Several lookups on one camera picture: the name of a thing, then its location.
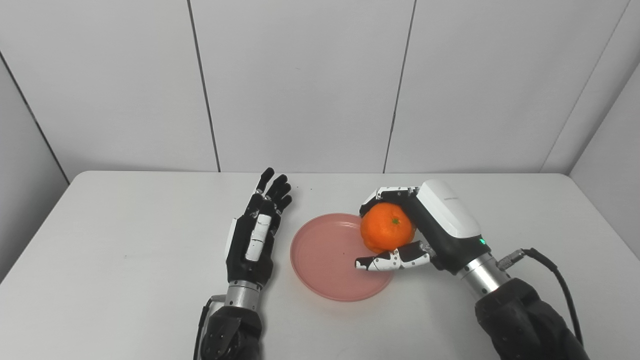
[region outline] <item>black cable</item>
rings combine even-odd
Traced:
[[[198,348],[200,347],[200,335],[202,333],[202,327],[204,327],[204,322],[207,318],[207,313],[209,312],[209,308],[211,307],[212,302],[213,302],[213,297],[209,298],[206,305],[202,307],[202,314],[200,315],[200,321],[198,322],[198,334],[196,334],[196,347],[193,350],[193,360],[198,360]]]
[[[560,274],[558,267],[554,264],[553,261],[549,260],[548,257],[541,254],[534,248],[531,249],[522,249],[522,252],[526,256],[529,256],[532,259],[538,260],[542,265],[545,265],[551,272],[554,273],[556,279],[560,283],[560,287],[564,293],[564,298],[566,299],[566,305],[569,307],[569,314],[571,315],[571,321],[573,323],[573,332],[575,333],[575,338],[578,339],[581,345],[584,346],[582,342],[582,331],[580,330],[580,322],[578,321],[578,314],[575,312],[575,305],[573,304],[573,297],[571,296],[571,292],[569,291],[569,286],[566,284],[564,277]]]

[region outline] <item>pink plate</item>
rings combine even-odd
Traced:
[[[354,267],[356,258],[371,255],[360,236],[360,217],[351,214],[312,219],[291,243],[291,264],[302,283],[314,293],[338,301],[363,300],[389,284],[391,272]]]

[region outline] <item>orange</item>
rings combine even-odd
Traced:
[[[410,243],[415,228],[400,206],[381,202],[362,218],[360,235],[364,245],[379,254]]]

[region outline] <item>robotic hand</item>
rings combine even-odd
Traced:
[[[215,295],[202,309],[194,360],[245,360],[259,358],[262,322],[256,312],[260,291],[273,271],[271,251],[282,211],[291,203],[291,185],[280,175],[269,190],[274,175],[268,168],[260,177],[244,214],[234,220],[229,232],[226,295]],[[213,302],[224,306],[213,311]]]
[[[427,243],[415,241],[377,256],[358,258],[356,268],[388,271],[431,262],[471,289],[477,299],[476,319],[502,360],[589,359],[582,347],[573,300],[551,260],[535,249],[520,249],[496,261],[480,226],[443,181],[427,180],[420,187],[380,188],[360,207],[360,216],[379,202],[400,205]],[[506,273],[525,255],[549,267],[561,282],[576,336],[531,285]]]

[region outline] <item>silver metal wrist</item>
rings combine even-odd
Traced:
[[[467,283],[476,299],[483,298],[511,278],[489,253],[469,262],[456,276]]]
[[[249,281],[232,281],[227,288],[225,305],[255,310],[260,300],[260,290],[258,284]]]

